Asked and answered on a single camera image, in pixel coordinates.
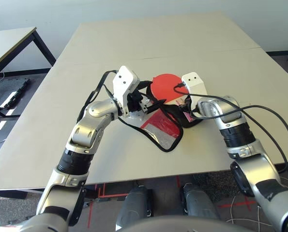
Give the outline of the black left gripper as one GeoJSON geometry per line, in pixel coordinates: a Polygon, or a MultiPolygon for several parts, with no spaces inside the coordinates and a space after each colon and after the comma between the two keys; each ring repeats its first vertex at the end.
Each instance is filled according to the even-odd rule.
{"type": "Polygon", "coordinates": [[[144,100],[144,96],[146,94],[141,93],[140,90],[146,88],[146,81],[140,81],[139,84],[136,86],[133,93],[128,94],[128,110],[129,112],[136,112],[142,111],[143,113],[152,113],[158,110],[161,106],[163,106],[163,100],[157,100],[152,103],[151,106],[147,107],[145,104],[142,103],[144,100]]]}

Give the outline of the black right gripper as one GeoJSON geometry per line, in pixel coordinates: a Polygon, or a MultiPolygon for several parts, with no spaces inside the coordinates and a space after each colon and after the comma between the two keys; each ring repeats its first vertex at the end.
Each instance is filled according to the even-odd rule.
{"type": "Polygon", "coordinates": [[[179,110],[181,112],[188,113],[190,116],[195,116],[195,113],[199,113],[198,105],[195,106],[192,105],[192,100],[190,95],[187,95],[187,97],[184,100],[184,104],[179,105],[179,110]]]}

